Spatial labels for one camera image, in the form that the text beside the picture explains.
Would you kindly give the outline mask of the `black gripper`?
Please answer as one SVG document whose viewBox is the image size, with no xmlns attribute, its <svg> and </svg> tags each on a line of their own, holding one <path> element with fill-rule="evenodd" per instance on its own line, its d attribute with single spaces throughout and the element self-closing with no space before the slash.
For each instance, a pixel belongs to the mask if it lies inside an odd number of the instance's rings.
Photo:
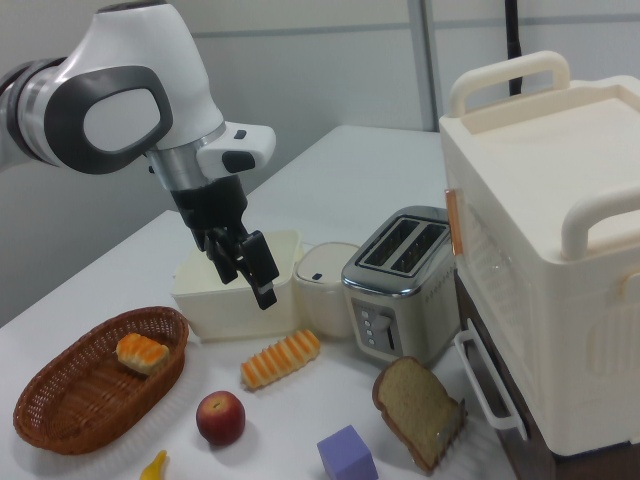
<svg viewBox="0 0 640 480">
<path fill-rule="evenodd" d="M 223 177 L 197 189 L 171 191 L 171 196 L 196 245 L 213 262 L 220 280 L 230 283 L 238 270 L 251 287 L 258 307 L 277 302 L 274 281 L 279 270 L 260 231 L 247 235 L 242 215 L 248 205 L 237 175 Z"/>
</svg>

